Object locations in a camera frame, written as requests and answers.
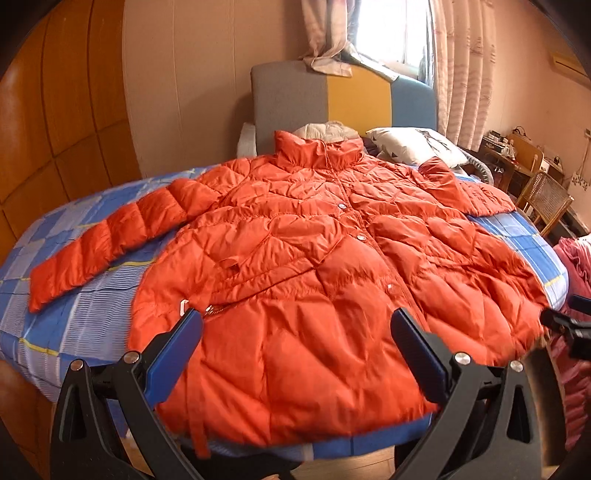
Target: white pillow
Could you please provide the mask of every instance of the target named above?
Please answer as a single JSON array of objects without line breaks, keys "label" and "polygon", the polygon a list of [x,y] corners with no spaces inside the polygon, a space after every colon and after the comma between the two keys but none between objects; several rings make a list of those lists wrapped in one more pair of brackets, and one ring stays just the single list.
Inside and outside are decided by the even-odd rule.
[{"label": "white pillow", "polygon": [[433,157],[441,158],[450,168],[468,163],[462,151],[435,130],[415,127],[374,128],[367,132],[380,150],[406,165],[419,166]]}]

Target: wooden floor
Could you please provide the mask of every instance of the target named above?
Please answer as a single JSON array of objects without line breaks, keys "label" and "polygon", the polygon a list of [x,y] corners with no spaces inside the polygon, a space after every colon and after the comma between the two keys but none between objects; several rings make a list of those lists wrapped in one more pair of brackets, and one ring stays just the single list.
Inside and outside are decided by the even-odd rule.
[{"label": "wooden floor", "polygon": [[29,463],[49,480],[52,403],[4,361],[0,361],[0,417]]}]

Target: yellow headboard panel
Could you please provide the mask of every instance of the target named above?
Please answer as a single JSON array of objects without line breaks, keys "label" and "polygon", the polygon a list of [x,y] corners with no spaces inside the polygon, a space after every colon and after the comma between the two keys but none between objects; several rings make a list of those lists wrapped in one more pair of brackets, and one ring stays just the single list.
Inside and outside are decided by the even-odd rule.
[{"label": "yellow headboard panel", "polygon": [[357,65],[353,76],[327,76],[328,117],[354,128],[359,135],[392,124],[390,83]]}]

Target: headboard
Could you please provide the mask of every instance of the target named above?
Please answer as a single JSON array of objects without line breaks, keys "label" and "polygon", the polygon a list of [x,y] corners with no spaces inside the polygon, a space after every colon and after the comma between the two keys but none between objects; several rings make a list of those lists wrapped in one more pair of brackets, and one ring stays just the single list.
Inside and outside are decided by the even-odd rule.
[{"label": "headboard", "polygon": [[390,83],[359,66],[351,78],[311,72],[302,61],[251,70],[258,154],[274,153],[273,132],[338,120],[360,135],[376,127],[437,129],[433,89],[401,75]]}]

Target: pink curtain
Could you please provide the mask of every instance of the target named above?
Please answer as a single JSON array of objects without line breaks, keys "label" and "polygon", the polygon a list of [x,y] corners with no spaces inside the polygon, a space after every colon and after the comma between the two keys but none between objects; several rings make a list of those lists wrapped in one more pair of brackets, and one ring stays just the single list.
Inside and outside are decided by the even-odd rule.
[{"label": "pink curtain", "polygon": [[348,24],[358,0],[301,0],[310,51],[304,62],[313,70],[351,77],[351,65],[334,57],[351,47]]},{"label": "pink curtain", "polygon": [[437,62],[438,130],[455,144],[478,150],[493,88],[493,3],[430,1]]}]

